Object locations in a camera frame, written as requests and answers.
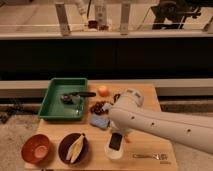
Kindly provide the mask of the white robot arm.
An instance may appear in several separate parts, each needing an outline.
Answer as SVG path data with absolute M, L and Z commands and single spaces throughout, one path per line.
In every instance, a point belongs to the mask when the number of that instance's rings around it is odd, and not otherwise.
M 137 89 L 126 89 L 109 110 L 115 131 L 125 135 L 135 129 L 213 154 L 213 118 L 156 112 L 142 107 Z

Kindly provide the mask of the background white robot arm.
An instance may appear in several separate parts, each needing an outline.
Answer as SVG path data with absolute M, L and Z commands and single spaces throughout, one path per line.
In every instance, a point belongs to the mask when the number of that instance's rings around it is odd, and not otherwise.
M 74 0 L 79 14 L 83 19 L 84 26 L 88 29 L 96 29 L 100 31 L 106 31 L 109 29 L 107 23 L 107 9 L 105 0 L 88 0 L 88 4 L 85 4 L 84 0 Z M 91 4 L 94 4 L 95 19 L 90 20 L 90 8 Z

